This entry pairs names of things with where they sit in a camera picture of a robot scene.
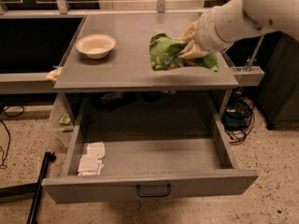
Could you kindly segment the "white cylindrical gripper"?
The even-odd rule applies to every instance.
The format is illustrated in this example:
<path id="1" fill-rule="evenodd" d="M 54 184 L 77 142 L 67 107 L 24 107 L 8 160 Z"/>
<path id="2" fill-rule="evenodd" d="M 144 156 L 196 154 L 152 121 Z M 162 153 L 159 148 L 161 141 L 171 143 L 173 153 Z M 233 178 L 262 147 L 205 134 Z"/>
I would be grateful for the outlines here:
<path id="1" fill-rule="evenodd" d="M 267 33 L 265 26 L 246 14 L 242 0 L 231 0 L 223 6 L 210 8 L 198 21 L 189 24 L 179 37 L 189 43 L 178 56 L 181 59 L 201 58 L 207 55 L 207 51 L 219 52 L 238 40 Z"/>

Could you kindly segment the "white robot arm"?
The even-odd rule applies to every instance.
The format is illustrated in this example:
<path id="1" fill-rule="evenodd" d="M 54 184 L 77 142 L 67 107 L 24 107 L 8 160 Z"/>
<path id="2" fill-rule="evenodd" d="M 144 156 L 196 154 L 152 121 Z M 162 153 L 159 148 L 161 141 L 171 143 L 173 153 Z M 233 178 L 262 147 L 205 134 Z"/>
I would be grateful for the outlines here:
<path id="1" fill-rule="evenodd" d="M 178 56 L 194 59 L 219 52 L 234 42 L 280 31 L 299 40 L 299 0 L 231 0 L 192 22 L 180 39 Z"/>

